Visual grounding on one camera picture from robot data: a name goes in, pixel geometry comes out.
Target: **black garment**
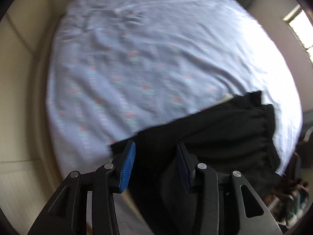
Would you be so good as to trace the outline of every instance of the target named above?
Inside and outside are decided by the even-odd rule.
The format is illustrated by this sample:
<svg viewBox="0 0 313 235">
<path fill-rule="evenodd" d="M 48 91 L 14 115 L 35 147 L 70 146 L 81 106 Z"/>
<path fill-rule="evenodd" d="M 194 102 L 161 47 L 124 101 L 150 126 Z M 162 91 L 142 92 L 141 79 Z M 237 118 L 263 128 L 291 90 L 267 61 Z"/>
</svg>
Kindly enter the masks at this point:
<svg viewBox="0 0 313 235">
<path fill-rule="evenodd" d="M 261 92 L 255 92 L 134 136 L 137 153 L 129 189 L 152 230 L 179 234 L 153 229 L 161 224 L 165 227 L 164 222 L 168 222 L 167 229 L 171 226 L 168 218 L 155 219 L 166 216 L 160 188 L 166 183 L 163 178 L 171 174 L 162 176 L 162 172 L 174 159 L 179 140 L 216 171 L 230 174 L 239 170 L 260 197 L 265 197 L 280 180 L 275 173 L 280 160 L 273 145 L 274 130 L 273 106 L 261 105 Z M 126 143 L 112 145 L 114 154 L 121 153 Z M 152 212 L 159 213 L 152 217 Z"/>
</svg>

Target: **triangular cutout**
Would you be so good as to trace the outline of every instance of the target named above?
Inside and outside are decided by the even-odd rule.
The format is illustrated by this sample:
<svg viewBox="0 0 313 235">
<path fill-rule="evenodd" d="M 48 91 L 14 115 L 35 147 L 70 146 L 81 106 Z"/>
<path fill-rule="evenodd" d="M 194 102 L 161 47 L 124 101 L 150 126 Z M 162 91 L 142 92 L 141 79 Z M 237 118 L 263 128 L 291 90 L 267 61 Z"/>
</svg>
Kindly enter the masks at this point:
<svg viewBox="0 0 313 235">
<path fill-rule="evenodd" d="M 48 210 L 48 214 L 64 218 L 66 215 L 66 206 L 68 202 L 70 188 L 68 186 L 64 187 L 62 192 L 59 194 L 57 199 L 54 201 L 50 209 Z"/>
<path fill-rule="evenodd" d="M 251 218 L 262 216 L 264 214 L 264 211 L 260 204 L 258 203 L 258 201 L 256 200 L 256 198 L 249 190 L 249 188 L 246 185 L 242 185 L 240 189 L 242 193 L 242 198 L 244 200 L 246 217 Z"/>
</svg>

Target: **window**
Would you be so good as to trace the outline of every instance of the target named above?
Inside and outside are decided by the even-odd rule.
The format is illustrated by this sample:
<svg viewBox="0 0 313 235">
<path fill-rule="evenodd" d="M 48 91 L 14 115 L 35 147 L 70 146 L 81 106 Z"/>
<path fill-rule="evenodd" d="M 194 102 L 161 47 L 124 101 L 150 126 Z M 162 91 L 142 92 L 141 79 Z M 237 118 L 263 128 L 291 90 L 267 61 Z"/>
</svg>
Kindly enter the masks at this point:
<svg viewBox="0 0 313 235">
<path fill-rule="evenodd" d="M 299 10 L 296 16 L 289 21 L 289 25 L 299 37 L 300 42 L 313 62 L 313 26 L 306 13 L 303 10 Z"/>
</svg>

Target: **light blue bed sheet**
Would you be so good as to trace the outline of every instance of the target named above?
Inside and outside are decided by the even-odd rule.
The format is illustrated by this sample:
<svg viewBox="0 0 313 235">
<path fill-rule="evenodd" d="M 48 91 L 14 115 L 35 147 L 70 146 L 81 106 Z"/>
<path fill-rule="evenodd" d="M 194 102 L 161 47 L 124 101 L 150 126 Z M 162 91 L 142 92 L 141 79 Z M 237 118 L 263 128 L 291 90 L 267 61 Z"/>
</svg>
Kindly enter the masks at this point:
<svg viewBox="0 0 313 235">
<path fill-rule="evenodd" d="M 234 0 L 72 0 L 54 37 L 47 110 L 63 176 L 94 171 L 110 144 L 262 90 L 282 174 L 298 140 L 292 75 Z"/>
</svg>

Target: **silver screw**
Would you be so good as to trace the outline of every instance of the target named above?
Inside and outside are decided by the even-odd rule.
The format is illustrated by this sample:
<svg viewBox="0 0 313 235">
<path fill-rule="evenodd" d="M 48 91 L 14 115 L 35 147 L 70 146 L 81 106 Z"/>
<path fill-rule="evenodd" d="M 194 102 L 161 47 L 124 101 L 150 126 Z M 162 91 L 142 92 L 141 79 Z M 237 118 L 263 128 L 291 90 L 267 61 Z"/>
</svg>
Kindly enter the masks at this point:
<svg viewBox="0 0 313 235">
<path fill-rule="evenodd" d="M 70 177 L 73 178 L 73 179 L 78 177 L 78 172 L 77 171 L 72 171 L 71 174 L 70 174 Z"/>
<path fill-rule="evenodd" d="M 107 163 L 104 165 L 105 169 L 112 169 L 114 167 L 113 163 Z"/>
<path fill-rule="evenodd" d="M 233 176 L 237 177 L 237 178 L 240 178 L 241 177 L 240 171 L 237 171 L 237 170 L 233 171 Z"/>
<path fill-rule="evenodd" d="M 199 169 L 206 169 L 207 168 L 207 165 L 203 164 L 203 163 L 199 163 L 197 166 Z"/>
</svg>

